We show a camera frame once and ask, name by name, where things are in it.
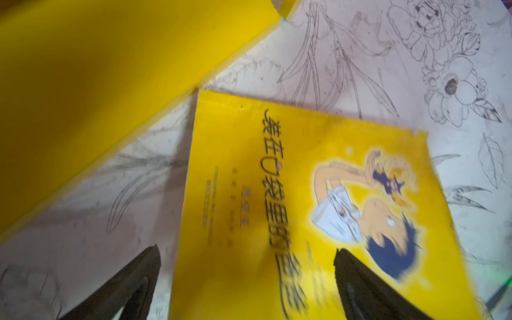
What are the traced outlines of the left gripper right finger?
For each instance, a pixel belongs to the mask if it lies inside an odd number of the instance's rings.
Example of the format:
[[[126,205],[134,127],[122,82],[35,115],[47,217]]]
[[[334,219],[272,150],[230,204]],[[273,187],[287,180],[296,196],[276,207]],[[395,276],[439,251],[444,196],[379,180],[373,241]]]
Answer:
[[[347,319],[429,319],[346,249],[334,258],[337,290]]]

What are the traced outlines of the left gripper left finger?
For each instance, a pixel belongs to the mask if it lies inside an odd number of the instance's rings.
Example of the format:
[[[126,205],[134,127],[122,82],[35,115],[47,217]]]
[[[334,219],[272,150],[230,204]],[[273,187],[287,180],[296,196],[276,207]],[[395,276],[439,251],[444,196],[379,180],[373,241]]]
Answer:
[[[62,319],[147,319],[160,269],[158,246],[146,248]]]

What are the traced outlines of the yellow book with cartoon face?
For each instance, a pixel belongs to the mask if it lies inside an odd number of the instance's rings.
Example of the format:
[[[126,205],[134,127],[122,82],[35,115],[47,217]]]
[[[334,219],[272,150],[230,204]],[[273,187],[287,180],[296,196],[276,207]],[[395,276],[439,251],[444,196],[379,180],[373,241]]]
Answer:
[[[346,249],[430,319],[480,319],[427,133],[197,99],[170,319],[346,319]]]

